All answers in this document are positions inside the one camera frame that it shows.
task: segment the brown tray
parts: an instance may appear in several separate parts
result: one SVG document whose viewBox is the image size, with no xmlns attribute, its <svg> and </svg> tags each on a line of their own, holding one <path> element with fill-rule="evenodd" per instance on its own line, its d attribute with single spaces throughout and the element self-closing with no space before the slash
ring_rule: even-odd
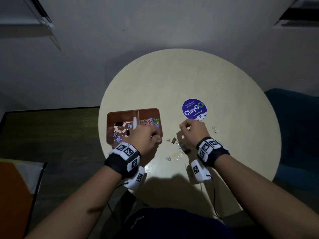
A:
<svg viewBox="0 0 319 239">
<path fill-rule="evenodd" d="M 106 142 L 112 147 L 116 147 L 118 145 L 117 141 L 115 141 L 114 135 L 114 124 L 116 122 L 126 122 L 130 121 L 133 126 L 133 118 L 136 117 L 137 125 L 140 124 L 140 120 L 149 119 L 149 118 L 158 118 L 159 119 L 159 129 L 160 136 L 163 136 L 162 123 L 160 119 L 160 111 L 157 108 L 150 109 L 142 109 L 142 110 L 130 110 L 130 111 L 121 111 L 121 112 L 110 112 L 106 116 Z M 125 141 L 126 137 L 124 134 L 119 133 L 117 136 L 122 138 L 122 141 Z"/>
</svg>

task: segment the left hand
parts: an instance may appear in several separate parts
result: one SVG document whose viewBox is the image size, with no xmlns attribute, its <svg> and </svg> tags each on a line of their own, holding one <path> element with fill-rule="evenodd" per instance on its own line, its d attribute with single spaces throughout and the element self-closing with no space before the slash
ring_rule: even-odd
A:
<svg viewBox="0 0 319 239">
<path fill-rule="evenodd" d="M 144 156 L 161 142 L 160 130 L 155 126 L 138 125 L 125 142 L 133 145 Z"/>
</svg>

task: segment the person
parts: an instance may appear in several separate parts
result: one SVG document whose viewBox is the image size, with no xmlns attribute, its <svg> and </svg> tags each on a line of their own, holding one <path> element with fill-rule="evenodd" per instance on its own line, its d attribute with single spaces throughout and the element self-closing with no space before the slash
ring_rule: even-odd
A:
<svg viewBox="0 0 319 239">
<path fill-rule="evenodd" d="M 212 141 L 203 122 L 187 119 L 180 124 L 180 129 L 184 137 L 199 150 L 203 148 L 201 144 L 208 140 Z M 160 132 L 157 128 L 139 125 L 126 142 L 142 159 L 154 148 L 159 138 Z M 290 239 L 319 238 L 319 216 L 313 210 L 234 159 L 224 148 L 213 151 L 215 152 L 208 157 L 199 158 L 206 166 L 213 166 L 217 170 L 237 201 L 271 236 Z M 132 174 L 136 172 L 134 169 L 128 171 L 128 163 L 116 156 L 118 155 L 110 154 L 105 166 L 35 227 L 26 239 L 87 238 L 117 184 L 122 178 L 133 176 Z M 115 237 L 199 238 L 202 236 L 234 238 L 231 232 L 216 219 L 171 208 L 140 209 L 126 220 Z"/>
</svg>

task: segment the right hand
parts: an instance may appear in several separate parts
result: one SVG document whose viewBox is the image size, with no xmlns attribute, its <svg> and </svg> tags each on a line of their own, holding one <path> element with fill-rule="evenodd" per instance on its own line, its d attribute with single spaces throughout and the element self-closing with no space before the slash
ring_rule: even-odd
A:
<svg viewBox="0 0 319 239">
<path fill-rule="evenodd" d="M 194 146 L 204 137 L 210 137 L 205 123 L 198 120 L 186 119 L 180 124 L 180 129 L 184 137 Z"/>
</svg>

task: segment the purple circular sticker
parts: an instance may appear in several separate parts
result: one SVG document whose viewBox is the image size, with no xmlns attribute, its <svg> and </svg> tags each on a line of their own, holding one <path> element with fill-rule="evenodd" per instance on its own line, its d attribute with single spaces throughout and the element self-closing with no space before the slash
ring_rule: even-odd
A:
<svg viewBox="0 0 319 239">
<path fill-rule="evenodd" d="M 203 120 L 207 116 L 207 108 L 204 102 L 197 99 L 188 99 L 182 106 L 184 115 L 188 119 Z"/>
</svg>

